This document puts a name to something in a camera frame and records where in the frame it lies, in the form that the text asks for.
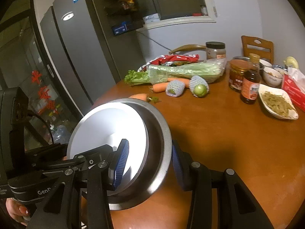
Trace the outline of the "person's left hand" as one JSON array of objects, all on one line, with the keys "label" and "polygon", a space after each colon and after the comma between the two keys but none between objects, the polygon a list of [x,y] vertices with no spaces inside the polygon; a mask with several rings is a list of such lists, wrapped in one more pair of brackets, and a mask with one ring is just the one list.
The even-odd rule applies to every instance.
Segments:
[{"label": "person's left hand", "polygon": [[28,212],[28,209],[20,204],[19,202],[15,201],[13,198],[8,198],[6,200],[6,208],[8,211],[8,214],[18,223],[27,226],[28,221],[25,220],[26,217],[28,217],[30,214]]}]

